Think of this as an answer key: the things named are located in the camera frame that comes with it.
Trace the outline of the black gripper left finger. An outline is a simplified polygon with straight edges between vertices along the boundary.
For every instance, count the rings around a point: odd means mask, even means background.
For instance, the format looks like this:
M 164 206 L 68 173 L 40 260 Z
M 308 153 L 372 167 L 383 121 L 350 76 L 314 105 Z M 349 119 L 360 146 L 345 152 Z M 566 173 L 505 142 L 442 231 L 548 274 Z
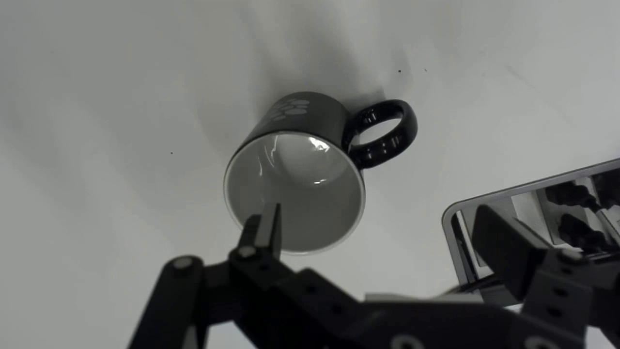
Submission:
M 236 252 L 242 258 L 256 256 L 259 250 L 271 258 L 281 258 L 281 206 L 265 208 L 261 214 L 250 216 L 244 221 Z

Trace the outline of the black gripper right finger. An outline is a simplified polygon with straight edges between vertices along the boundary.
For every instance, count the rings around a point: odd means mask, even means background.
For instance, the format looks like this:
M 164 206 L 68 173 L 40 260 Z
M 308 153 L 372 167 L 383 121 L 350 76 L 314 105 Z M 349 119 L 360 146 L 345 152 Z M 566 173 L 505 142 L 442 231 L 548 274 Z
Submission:
M 474 212 L 473 247 L 519 303 L 593 301 L 577 250 L 548 245 L 525 223 L 490 206 Z

